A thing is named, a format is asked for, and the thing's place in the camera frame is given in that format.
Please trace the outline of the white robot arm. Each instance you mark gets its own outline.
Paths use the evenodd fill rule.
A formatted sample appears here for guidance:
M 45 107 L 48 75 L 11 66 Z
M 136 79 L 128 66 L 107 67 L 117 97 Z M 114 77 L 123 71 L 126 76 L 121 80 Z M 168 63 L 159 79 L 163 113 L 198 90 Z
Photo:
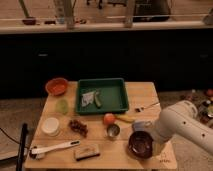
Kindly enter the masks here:
M 174 134 L 182 136 L 213 155 L 213 129 L 195 119 L 197 107 L 188 100 L 179 101 L 162 109 L 147 129 L 152 138 L 151 155 L 159 155 Z

